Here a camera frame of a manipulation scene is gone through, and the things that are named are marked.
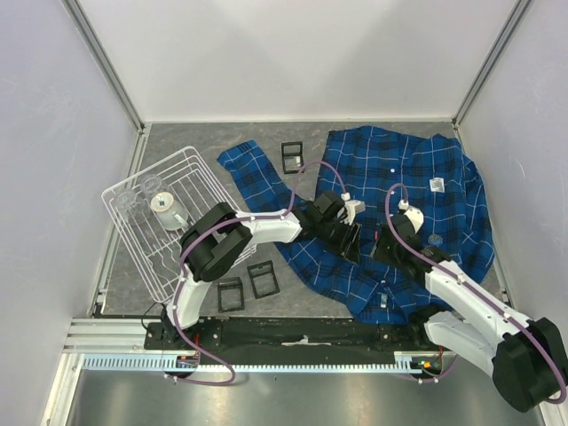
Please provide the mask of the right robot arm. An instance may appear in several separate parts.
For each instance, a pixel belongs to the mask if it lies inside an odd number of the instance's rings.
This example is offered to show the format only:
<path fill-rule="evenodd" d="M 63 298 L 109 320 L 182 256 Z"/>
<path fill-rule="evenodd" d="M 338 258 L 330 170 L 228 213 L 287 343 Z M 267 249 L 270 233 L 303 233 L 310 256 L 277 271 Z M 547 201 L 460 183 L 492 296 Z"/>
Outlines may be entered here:
<path fill-rule="evenodd" d="M 376 233 L 373 259 L 393 266 L 451 307 L 406 327 L 416 349 L 433 343 L 491 377 L 503 399 L 521 413 L 567 399 L 567 354 L 554 322 L 531 319 L 491 295 L 434 246 L 424 247 L 416 210 L 388 217 Z"/>

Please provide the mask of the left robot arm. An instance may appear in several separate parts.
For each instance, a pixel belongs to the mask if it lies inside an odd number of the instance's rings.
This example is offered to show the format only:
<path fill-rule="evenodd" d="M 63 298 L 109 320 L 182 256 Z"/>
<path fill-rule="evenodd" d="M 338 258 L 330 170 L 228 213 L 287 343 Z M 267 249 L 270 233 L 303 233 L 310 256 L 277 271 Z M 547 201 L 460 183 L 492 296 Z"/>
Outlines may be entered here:
<path fill-rule="evenodd" d="M 180 240 L 180 274 L 166 312 L 164 339 L 176 349 L 192 344 L 194 327 L 210 285 L 221 279 L 247 249 L 264 243 L 316 239 L 336 256 L 360 262 L 361 225 L 356 216 L 363 201 L 348 193 L 324 192 L 314 201 L 265 213 L 244 212 L 220 202 Z"/>

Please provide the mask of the blue plaid shirt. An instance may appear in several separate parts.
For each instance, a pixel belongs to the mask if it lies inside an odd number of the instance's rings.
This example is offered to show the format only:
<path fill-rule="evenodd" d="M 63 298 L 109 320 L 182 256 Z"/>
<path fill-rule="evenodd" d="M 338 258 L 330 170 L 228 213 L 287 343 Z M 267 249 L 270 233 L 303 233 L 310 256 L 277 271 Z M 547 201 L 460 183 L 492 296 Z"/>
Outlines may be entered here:
<path fill-rule="evenodd" d="M 402 193 L 423 212 L 423 244 L 437 233 L 443 249 L 474 281 L 488 274 L 494 259 L 485 186 L 458 139 L 428 138 L 374 126 L 332 130 L 314 184 L 317 193 L 348 191 L 365 203 L 361 262 L 330 253 L 317 240 L 262 244 L 256 261 L 272 261 L 278 280 L 298 286 L 301 300 L 314 297 L 343 304 L 358 321 L 405 324 L 417 309 L 436 302 L 420 285 L 371 256 L 375 233 L 393 213 Z"/>

